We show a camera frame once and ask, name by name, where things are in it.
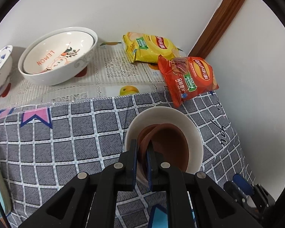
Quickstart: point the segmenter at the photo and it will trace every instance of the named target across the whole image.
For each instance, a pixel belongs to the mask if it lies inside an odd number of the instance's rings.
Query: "gray checkered tablecloth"
[[[13,210],[8,216],[17,227],[78,172],[97,173],[117,162],[131,121],[154,106],[173,107],[168,92],[52,104],[51,126],[34,118],[22,124],[23,114],[40,106],[24,106],[0,119],[0,168],[11,193]],[[204,145],[201,170],[221,187],[240,173],[254,181],[215,93],[204,93],[179,108],[197,126]],[[150,192],[137,182],[135,191],[119,192],[115,227],[146,227],[151,207],[166,207],[165,194]]]

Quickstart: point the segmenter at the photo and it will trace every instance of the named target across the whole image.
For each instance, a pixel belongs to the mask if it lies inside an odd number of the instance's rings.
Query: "green label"
[[[193,92],[193,91],[196,90],[196,88],[198,88],[198,87],[195,85],[195,83],[194,83],[194,81],[193,81],[193,79],[192,79],[190,73],[184,75],[184,78],[185,78],[185,82],[186,82],[186,84],[187,84],[187,87],[188,87],[189,92]]]
[[[138,45],[139,45],[140,49],[143,49],[143,50],[147,50],[148,49],[147,43],[145,42],[143,37],[136,39],[136,41],[138,42]]]

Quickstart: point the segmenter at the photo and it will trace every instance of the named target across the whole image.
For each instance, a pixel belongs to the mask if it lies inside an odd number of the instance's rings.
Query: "lay's logo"
[[[200,62],[200,60],[198,60],[198,59],[195,59],[194,61],[195,61],[196,64],[199,66],[199,68],[200,68],[200,70],[201,70],[201,73],[202,73],[204,79],[205,79],[206,81],[208,81],[210,78],[209,78],[209,75],[207,74],[207,71],[206,71],[206,69],[205,69],[205,66],[204,66],[204,65]]]
[[[164,43],[162,37],[156,36],[156,42],[157,42],[157,45],[158,45],[161,49],[167,49],[167,47],[165,46],[165,43]]]

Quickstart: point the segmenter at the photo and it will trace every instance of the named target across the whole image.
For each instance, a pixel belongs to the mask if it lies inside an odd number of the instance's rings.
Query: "chip bag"
[[[179,57],[169,61],[160,55],[157,64],[176,108],[183,101],[219,87],[212,67],[200,57]]]
[[[157,63],[159,55],[168,60],[180,57],[178,49],[169,39],[158,36],[128,32],[122,37],[122,45],[132,63],[135,61]]]

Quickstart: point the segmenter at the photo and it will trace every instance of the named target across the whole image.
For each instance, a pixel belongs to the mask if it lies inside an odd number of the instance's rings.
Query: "white bowl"
[[[26,48],[18,61],[18,69],[25,79],[37,85],[62,83],[88,65],[97,41],[97,34],[84,27],[50,32]]]
[[[0,95],[3,93],[9,83],[9,74],[13,64],[11,52],[13,46],[8,45],[0,50]]]
[[[137,139],[139,133],[147,126],[152,124],[171,123],[177,126],[186,137],[189,148],[189,162],[186,172],[195,174],[201,168],[204,150],[200,133],[195,124],[180,111],[158,106],[144,110],[131,122],[125,136],[125,150],[128,151],[132,139]],[[142,168],[137,164],[137,179],[148,186],[148,181],[142,175]]]

